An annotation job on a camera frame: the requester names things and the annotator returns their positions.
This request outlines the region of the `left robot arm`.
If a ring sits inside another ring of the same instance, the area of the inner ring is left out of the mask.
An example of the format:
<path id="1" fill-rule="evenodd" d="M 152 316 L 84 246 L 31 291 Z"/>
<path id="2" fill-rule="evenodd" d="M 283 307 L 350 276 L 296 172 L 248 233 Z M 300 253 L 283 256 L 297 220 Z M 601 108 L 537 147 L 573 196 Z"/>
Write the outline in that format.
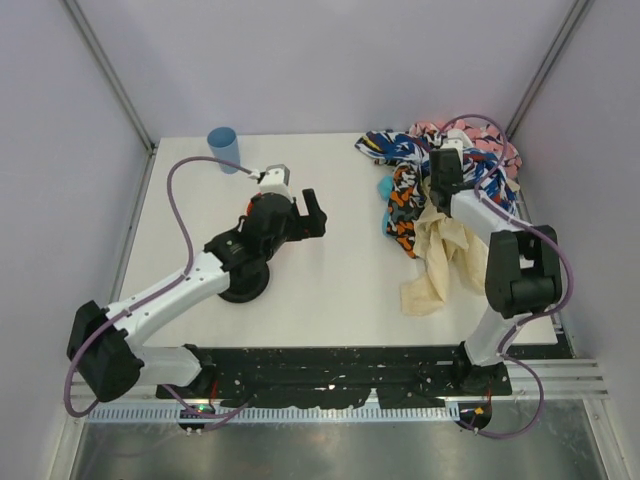
<path id="1" fill-rule="evenodd" d="M 205 244 L 188 266 L 144 292 L 106 307 L 94 301 L 76 312 L 67 355 L 101 403 L 135 386 L 168 385 L 205 397 L 217 380 L 210 356 L 192 344 L 149 347 L 147 340 L 195 305 L 212 297 L 235 304 L 258 298 L 270 281 L 268 263 L 287 242 L 320 238 L 327 216 L 314 190 L 302 192 L 307 208 L 276 193 L 256 195 L 236 227 Z"/>

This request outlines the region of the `turquoise cloth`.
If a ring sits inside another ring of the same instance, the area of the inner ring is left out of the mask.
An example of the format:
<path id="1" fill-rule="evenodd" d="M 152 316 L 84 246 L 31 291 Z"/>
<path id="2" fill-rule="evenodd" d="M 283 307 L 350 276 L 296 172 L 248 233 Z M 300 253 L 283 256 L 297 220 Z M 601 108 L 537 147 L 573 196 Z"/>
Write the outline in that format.
<path id="1" fill-rule="evenodd" d="M 392 238 L 392 234 L 388 230 L 388 223 L 390 218 L 389 213 L 389 200 L 393 189 L 393 180 L 390 175 L 384 176 L 377 184 L 377 192 L 380 198 L 384 201 L 385 210 L 381 220 L 381 230 L 385 237 Z"/>

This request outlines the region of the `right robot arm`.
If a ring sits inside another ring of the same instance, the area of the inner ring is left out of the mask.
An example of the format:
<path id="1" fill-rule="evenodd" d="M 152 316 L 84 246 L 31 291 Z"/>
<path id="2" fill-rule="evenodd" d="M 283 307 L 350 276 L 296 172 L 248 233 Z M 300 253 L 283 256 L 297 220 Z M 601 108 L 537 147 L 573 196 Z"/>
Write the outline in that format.
<path id="1" fill-rule="evenodd" d="M 455 388 L 482 393 L 501 376 L 504 354 L 524 320 L 561 299 L 557 237 L 553 228 L 523 222 L 476 190 L 464 179 L 458 149 L 434 150 L 429 162 L 432 204 L 488 247 L 488 307 L 473 333 L 456 348 L 452 366 Z"/>

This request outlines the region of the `cream cloth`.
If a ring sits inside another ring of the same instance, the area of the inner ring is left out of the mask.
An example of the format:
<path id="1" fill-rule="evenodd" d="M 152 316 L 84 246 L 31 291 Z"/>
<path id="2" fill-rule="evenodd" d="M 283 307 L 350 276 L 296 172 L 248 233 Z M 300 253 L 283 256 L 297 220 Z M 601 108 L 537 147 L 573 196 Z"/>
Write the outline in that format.
<path id="1" fill-rule="evenodd" d="M 414 253 L 425 272 L 400 287 L 401 311 L 426 316 L 443 308 L 450 293 L 450 270 L 455 267 L 463 284 L 485 293 L 488 247 L 461 222 L 440 213 L 430 200 L 414 223 Z"/>

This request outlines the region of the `blue white patterned cloth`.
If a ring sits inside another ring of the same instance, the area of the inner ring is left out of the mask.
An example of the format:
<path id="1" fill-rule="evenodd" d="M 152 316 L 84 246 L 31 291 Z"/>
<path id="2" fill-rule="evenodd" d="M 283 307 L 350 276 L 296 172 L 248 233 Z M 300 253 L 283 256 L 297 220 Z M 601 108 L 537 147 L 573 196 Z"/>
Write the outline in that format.
<path id="1" fill-rule="evenodd" d="M 453 196 L 462 191 L 483 194 L 504 211 L 515 212 L 509 170 L 517 166 L 519 154 L 497 131 L 464 125 L 441 132 L 433 124 L 409 132 L 370 131 L 355 148 L 391 170 L 381 186 L 390 223 L 416 220 L 429 200 L 447 214 Z"/>

